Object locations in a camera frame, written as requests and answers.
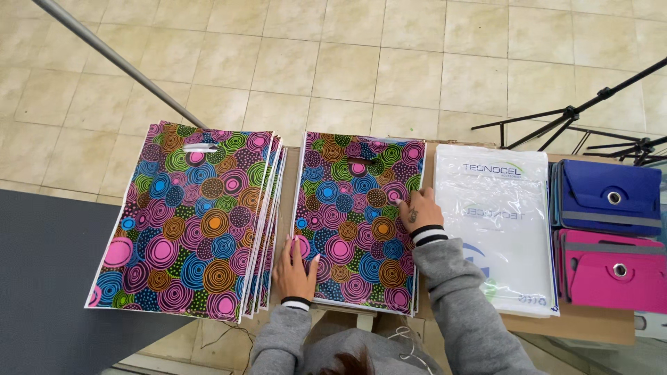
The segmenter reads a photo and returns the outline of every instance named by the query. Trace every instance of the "striped cuff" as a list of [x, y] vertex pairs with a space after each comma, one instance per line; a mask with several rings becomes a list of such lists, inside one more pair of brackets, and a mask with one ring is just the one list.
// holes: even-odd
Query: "striped cuff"
[[286, 308], [299, 309], [303, 311], [310, 310], [310, 301], [302, 297], [285, 297], [280, 301], [282, 306]]
[[422, 246], [431, 242], [448, 239], [443, 226], [437, 225], [423, 226], [418, 228], [410, 234], [410, 237], [412, 237], [412, 241], [416, 246]]

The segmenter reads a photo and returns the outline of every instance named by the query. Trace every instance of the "gray table surface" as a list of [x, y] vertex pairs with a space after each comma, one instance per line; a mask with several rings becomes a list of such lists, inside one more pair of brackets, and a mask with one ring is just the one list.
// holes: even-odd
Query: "gray table surface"
[[193, 320], [83, 308], [119, 209], [0, 190], [0, 372], [97, 374]]

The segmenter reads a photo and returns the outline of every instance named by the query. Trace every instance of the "white plastic bag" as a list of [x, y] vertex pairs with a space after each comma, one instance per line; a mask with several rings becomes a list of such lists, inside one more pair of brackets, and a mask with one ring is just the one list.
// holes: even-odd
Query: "white plastic bag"
[[559, 316], [544, 152], [439, 145], [434, 189], [444, 227], [487, 279], [499, 312]]

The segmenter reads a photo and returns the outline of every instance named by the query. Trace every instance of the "person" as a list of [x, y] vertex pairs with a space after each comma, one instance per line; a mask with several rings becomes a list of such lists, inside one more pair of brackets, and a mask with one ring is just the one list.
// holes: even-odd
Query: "person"
[[[427, 279], [433, 314], [445, 339], [454, 374], [544, 374], [535, 369], [519, 340], [480, 290], [482, 271], [462, 255], [463, 241], [448, 239], [433, 189], [412, 192], [411, 205], [397, 201], [405, 228], [416, 247], [415, 265]], [[273, 270], [281, 296], [255, 340], [252, 374], [443, 374], [421, 350], [407, 327], [375, 330], [355, 327], [347, 318], [325, 316], [311, 330], [310, 302], [315, 294], [318, 254], [306, 274], [296, 242], [288, 238]], [[379, 318], [378, 326], [387, 317]]]

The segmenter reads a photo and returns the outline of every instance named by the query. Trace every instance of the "sleeve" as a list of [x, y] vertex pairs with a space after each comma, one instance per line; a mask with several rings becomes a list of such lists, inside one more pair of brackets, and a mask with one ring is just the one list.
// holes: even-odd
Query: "sleeve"
[[310, 314], [300, 308], [276, 306], [271, 321], [259, 331], [250, 354], [250, 374], [289, 374], [303, 364], [303, 339], [310, 331]]
[[463, 258], [463, 241], [438, 239], [415, 248], [454, 374], [544, 374], [480, 290], [485, 277]]

